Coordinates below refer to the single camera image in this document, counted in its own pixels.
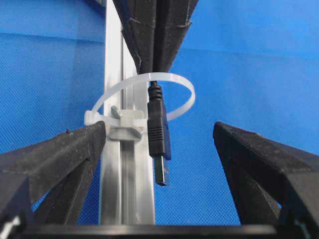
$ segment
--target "blue background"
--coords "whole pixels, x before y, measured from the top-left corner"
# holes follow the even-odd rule
[[[193,108],[169,123],[158,224],[239,224],[213,145],[216,121],[319,154],[319,3],[199,0],[171,72]],[[104,10],[92,1],[0,2],[0,152],[83,125],[103,92]],[[167,109],[189,92],[163,84]],[[79,223],[97,223],[98,172]]]

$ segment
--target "blue fabric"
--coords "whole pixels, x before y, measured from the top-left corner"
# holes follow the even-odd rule
[[[104,39],[105,8],[94,1],[0,2],[0,153],[84,126],[103,93]],[[98,183],[87,223],[97,223]]]
[[[213,142],[223,121],[319,154],[318,1],[200,0],[171,72],[193,108],[169,123],[171,185],[155,186],[158,224],[239,220]],[[189,92],[164,84],[167,109]]]

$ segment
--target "zip tie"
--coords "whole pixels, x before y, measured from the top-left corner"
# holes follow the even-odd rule
[[[185,77],[179,76],[179,75],[176,75],[176,74],[173,74],[173,73],[162,73],[162,72],[145,73],[145,74],[140,74],[140,75],[137,75],[137,76],[133,76],[133,77],[127,78],[127,79],[117,83],[113,87],[109,88],[104,93],[104,95],[102,95],[98,99],[98,101],[94,105],[93,109],[91,111],[86,111],[85,112],[84,124],[85,125],[91,125],[91,124],[94,124],[94,123],[96,123],[98,121],[104,121],[106,125],[119,126],[120,125],[120,121],[118,119],[100,115],[97,112],[97,110],[104,104],[104,102],[109,97],[111,97],[116,92],[119,92],[119,91],[125,89],[126,87],[133,86],[133,85],[138,84],[138,83],[150,82],[150,81],[174,82],[174,83],[180,84],[182,86],[185,86],[191,92],[191,96],[189,97],[189,99],[181,107],[179,107],[176,110],[174,110],[172,112],[169,112],[167,114],[167,120],[168,121],[173,120],[173,119],[181,116],[185,112],[187,112],[192,107],[192,105],[195,102],[194,86]],[[134,125],[136,127],[145,127],[145,125],[147,124],[147,120],[148,120],[147,118],[145,118],[145,119],[135,119],[134,120]]]

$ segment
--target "metal usb tip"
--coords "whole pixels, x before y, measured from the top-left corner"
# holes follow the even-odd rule
[[[154,157],[155,182],[161,186],[169,185],[168,161],[163,156]]]

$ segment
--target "black plastic part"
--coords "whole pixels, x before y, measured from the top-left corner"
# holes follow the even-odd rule
[[[138,74],[152,72],[156,0],[113,0]]]
[[[85,160],[50,191],[35,215],[38,223],[76,224],[96,168]]]
[[[138,74],[167,72],[197,0],[113,0]]]
[[[148,136],[150,156],[171,159],[169,130],[161,86],[152,85],[148,89]]]
[[[44,204],[49,199],[55,201],[49,203],[54,207],[52,211],[59,214],[58,218],[64,217],[64,221],[59,219],[55,222],[74,223],[85,200],[105,137],[105,125],[98,122],[0,155],[0,222],[23,214],[27,223],[33,223],[31,204],[64,179],[61,191],[51,191]],[[50,215],[48,210],[37,213],[41,221]]]
[[[153,72],[168,72],[191,25],[198,0],[158,0]]]
[[[214,238],[214,239],[303,239],[297,226],[274,227],[267,225],[241,227],[195,226],[32,226],[23,239],[105,239],[105,238]]]
[[[275,223],[277,201],[283,208],[278,223],[293,218],[318,235],[319,156],[221,122],[215,124],[214,140],[242,222]],[[247,180],[240,179],[245,175]]]

